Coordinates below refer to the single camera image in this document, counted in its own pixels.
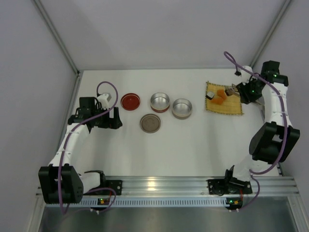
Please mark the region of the dark sushi roll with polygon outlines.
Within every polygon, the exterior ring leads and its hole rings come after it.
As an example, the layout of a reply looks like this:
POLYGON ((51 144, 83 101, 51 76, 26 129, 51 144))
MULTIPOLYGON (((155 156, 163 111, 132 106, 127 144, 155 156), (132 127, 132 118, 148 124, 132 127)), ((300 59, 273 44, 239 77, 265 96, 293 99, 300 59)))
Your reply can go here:
POLYGON ((233 95, 233 91, 230 88, 225 88, 225 93, 226 93, 227 96, 233 95))

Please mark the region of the orange fried nugget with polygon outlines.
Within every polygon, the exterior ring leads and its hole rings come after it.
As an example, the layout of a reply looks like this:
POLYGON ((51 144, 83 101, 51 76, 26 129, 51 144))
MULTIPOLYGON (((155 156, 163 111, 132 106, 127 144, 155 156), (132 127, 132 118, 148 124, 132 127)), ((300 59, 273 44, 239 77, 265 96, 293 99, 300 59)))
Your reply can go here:
POLYGON ((223 89, 217 90, 217 95, 219 97, 221 97, 222 99, 224 99, 224 100, 226 100, 226 98, 227 98, 227 95, 226 95, 226 93, 225 93, 225 91, 223 89))
POLYGON ((211 103, 217 104, 217 105, 222 105, 223 102, 224 102, 224 99, 221 98, 221 97, 213 98, 213 99, 211 100, 211 103))

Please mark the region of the sushi roll with red centre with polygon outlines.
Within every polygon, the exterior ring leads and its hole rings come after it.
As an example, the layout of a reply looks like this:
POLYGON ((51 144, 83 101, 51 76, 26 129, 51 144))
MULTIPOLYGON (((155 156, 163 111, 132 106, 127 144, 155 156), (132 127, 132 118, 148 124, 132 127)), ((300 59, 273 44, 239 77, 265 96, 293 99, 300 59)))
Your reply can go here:
POLYGON ((207 99, 212 100, 214 97, 215 97, 215 93, 214 93, 214 92, 208 91, 208 92, 206 93, 206 98, 207 98, 207 99))

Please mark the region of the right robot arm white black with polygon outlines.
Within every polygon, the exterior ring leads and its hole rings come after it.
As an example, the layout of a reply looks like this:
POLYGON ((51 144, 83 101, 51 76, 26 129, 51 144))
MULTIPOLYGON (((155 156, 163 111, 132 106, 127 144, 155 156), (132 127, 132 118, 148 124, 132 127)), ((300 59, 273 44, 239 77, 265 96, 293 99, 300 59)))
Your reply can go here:
POLYGON ((264 123, 249 144, 249 154, 238 164, 227 169, 224 177, 226 188, 251 193, 252 175, 270 172, 284 162, 300 137, 288 116, 288 77, 280 74, 279 62, 263 63, 261 73, 254 73, 249 66, 236 65, 242 82, 236 88, 244 104, 264 101, 264 123))

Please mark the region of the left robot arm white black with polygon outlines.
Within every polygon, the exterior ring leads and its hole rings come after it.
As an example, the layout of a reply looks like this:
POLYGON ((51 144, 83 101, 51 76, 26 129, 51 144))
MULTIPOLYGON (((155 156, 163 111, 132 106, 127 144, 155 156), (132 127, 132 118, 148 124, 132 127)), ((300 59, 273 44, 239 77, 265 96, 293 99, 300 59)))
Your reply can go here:
POLYGON ((38 172, 45 203, 73 204, 79 203, 85 194, 121 193, 120 187, 106 180, 103 171, 92 170, 81 174, 74 167, 83 143, 94 127, 116 130, 123 125, 118 107, 110 108, 111 98, 109 93, 79 98, 79 107, 68 119, 60 148, 49 164, 38 172))

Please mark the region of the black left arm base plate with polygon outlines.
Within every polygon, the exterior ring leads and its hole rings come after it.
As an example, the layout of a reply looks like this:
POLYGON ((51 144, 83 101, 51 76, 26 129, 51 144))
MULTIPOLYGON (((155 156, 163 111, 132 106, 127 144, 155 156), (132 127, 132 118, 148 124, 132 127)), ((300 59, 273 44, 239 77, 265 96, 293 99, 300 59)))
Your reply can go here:
POLYGON ((87 193, 84 195, 113 195, 113 192, 108 190, 107 188, 113 189, 117 196, 122 195, 122 180, 105 180, 103 183, 101 183, 98 187, 94 187, 90 189, 87 193))

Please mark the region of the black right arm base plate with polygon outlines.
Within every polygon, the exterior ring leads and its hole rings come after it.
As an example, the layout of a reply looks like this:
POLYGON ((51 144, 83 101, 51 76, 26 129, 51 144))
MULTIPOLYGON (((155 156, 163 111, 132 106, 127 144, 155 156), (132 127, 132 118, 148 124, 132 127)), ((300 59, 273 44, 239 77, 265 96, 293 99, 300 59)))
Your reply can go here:
POLYGON ((245 182, 235 178, 229 181, 223 178, 208 179, 207 183, 210 195, 252 194, 253 192, 250 181, 245 182))

